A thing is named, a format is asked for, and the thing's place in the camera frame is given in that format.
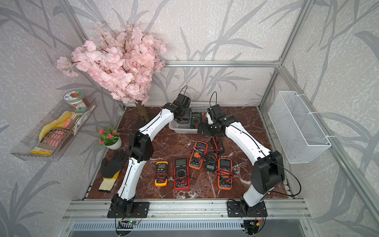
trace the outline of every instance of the yellow multimeter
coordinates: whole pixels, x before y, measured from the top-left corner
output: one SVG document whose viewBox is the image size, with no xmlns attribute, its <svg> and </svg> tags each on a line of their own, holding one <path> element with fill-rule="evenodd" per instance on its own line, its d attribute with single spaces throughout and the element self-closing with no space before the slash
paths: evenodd
<svg viewBox="0 0 379 237">
<path fill-rule="evenodd" d="M 158 161 L 155 172 L 155 186 L 163 187 L 167 185 L 168 179 L 168 162 Z"/>
</svg>

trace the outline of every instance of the jar lid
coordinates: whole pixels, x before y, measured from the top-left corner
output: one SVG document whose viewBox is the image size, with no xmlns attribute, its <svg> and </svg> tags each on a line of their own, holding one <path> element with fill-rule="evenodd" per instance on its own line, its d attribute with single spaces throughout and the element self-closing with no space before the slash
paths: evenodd
<svg viewBox="0 0 379 237">
<path fill-rule="evenodd" d="M 81 91 L 71 91 L 64 95 L 64 100 L 68 102 L 75 102 L 83 99 L 84 95 Z"/>
</svg>

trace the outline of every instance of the work glove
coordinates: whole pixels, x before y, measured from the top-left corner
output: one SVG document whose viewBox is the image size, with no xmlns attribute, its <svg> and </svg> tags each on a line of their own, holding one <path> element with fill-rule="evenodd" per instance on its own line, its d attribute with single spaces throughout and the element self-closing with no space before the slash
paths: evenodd
<svg viewBox="0 0 379 237">
<path fill-rule="evenodd" d="M 109 163 L 106 162 L 106 158 L 103 158 L 100 166 L 103 182 L 100 184 L 99 191 L 110 193 L 126 160 L 127 158 L 124 150 L 115 151 L 112 160 Z"/>
</svg>

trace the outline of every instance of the tree trunk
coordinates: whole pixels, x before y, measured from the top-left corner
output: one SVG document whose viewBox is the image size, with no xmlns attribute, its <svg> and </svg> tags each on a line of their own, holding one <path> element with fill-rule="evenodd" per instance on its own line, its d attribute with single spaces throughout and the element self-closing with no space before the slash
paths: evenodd
<svg viewBox="0 0 379 237">
<path fill-rule="evenodd" d="M 146 123 L 150 122 L 150 118 L 149 118 L 149 115 L 147 114 L 146 108 L 144 105 L 141 104 L 140 100 L 136 101 L 136 107 L 142 120 Z"/>
</svg>

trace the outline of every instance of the glass jar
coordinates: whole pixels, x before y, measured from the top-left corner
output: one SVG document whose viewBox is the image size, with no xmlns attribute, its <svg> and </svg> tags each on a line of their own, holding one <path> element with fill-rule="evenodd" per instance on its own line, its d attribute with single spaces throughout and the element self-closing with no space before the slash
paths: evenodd
<svg viewBox="0 0 379 237">
<path fill-rule="evenodd" d="M 87 100 L 81 91 L 68 92 L 64 95 L 64 101 L 78 114 L 84 113 L 88 108 Z"/>
</svg>

